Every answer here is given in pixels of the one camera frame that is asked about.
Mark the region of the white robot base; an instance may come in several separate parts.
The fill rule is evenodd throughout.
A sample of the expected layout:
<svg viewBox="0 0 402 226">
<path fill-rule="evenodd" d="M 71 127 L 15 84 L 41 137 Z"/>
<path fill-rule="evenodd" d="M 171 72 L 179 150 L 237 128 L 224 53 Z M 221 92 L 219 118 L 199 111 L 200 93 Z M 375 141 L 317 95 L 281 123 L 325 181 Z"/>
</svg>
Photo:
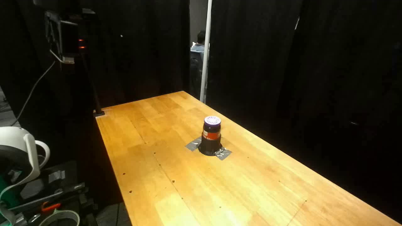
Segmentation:
<svg viewBox="0 0 402 226">
<path fill-rule="evenodd" d="M 41 175 L 41 170 L 51 159 L 51 149 L 22 127 L 0 127 L 0 155 L 8 164 L 15 164 L 23 170 L 22 179 L 17 179 L 2 190 L 2 199 L 8 191 Z"/>
</svg>

